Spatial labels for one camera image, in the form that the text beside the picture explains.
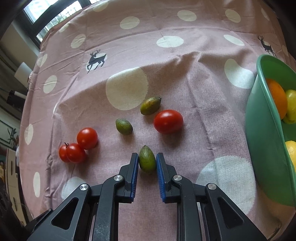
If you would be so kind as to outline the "green plastic bowl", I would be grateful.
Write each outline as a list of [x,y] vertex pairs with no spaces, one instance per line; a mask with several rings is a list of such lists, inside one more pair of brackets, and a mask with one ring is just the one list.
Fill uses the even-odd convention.
[[245,132],[255,177],[268,198],[295,206],[295,169],[285,145],[295,140],[295,125],[280,119],[265,81],[271,78],[284,90],[295,89],[295,72],[271,55],[259,56],[256,69],[245,114]]

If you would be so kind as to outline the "yellow lemon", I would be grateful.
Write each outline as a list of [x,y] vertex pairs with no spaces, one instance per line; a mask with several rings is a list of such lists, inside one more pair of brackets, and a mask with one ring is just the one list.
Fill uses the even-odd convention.
[[296,170],[296,142],[295,141],[286,141],[285,142],[287,151],[289,153],[290,159],[292,161],[292,164],[294,166],[294,169]]

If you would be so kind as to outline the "brownish green olive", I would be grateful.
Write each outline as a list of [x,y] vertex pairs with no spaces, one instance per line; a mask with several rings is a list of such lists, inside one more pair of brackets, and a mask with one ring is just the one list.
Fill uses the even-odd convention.
[[161,97],[151,97],[143,102],[140,107],[140,113],[142,115],[151,115],[159,110],[161,105]]

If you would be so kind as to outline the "large red tomato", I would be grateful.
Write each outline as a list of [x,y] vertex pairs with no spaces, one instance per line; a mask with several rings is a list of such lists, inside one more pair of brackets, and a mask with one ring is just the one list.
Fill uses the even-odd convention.
[[154,128],[165,135],[178,132],[183,123],[182,115],[176,110],[163,110],[154,117]]

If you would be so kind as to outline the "black window frame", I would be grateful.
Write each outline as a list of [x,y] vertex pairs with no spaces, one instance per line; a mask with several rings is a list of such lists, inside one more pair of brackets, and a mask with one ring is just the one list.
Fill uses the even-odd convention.
[[30,3],[16,17],[16,22],[39,47],[48,31],[83,8],[90,0],[39,0]]

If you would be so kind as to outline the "yellow-green mango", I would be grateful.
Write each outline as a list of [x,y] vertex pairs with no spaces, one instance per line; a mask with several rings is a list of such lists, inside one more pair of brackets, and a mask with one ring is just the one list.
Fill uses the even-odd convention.
[[285,115],[283,121],[292,125],[296,120],[296,91],[289,89],[285,93],[287,97],[287,114]]

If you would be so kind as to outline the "white paper roll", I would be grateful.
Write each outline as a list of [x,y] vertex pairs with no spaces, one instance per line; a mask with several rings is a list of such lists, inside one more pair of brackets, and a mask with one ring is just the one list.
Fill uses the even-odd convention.
[[15,72],[14,77],[25,87],[28,87],[29,77],[32,73],[32,69],[29,66],[22,62],[18,69]]

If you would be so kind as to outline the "red cherry tomato with stem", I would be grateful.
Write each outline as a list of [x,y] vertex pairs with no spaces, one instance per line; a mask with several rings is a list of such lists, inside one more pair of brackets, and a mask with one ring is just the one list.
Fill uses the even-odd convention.
[[66,145],[66,156],[74,164],[79,164],[87,159],[85,150],[78,143]]

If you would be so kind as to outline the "small green olive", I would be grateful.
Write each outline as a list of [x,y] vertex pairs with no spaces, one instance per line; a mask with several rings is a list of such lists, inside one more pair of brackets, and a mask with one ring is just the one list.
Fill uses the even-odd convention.
[[133,127],[128,120],[118,118],[115,121],[115,126],[118,132],[121,133],[122,135],[130,135],[133,132]]

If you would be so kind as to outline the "pink polka dot tablecloth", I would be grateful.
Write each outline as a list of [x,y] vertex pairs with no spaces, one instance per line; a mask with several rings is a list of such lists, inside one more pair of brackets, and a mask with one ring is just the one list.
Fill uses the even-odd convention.
[[[245,136],[264,43],[295,68],[263,1],[101,1],[51,29],[21,120],[22,188],[32,216],[56,208],[81,183],[117,174],[146,145],[192,182],[216,183],[268,239],[280,237],[295,210],[259,188]],[[142,115],[151,97],[162,98],[160,108]],[[167,109],[184,123],[165,135],[154,117]],[[118,118],[132,134],[118,132]],[[77,143],[83,128],[96,130],[97,145],[84,162],[63,162],[60,146]]]

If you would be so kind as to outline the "orange fruit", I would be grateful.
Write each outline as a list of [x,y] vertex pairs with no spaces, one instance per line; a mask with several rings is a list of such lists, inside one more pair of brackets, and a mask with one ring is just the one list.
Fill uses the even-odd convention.
[[283,120],[287,114],[287,97],[285,91],[281,85],[273,79],[266,78],[271,96],[273,97],[274,103],[280,115],[280,119]]

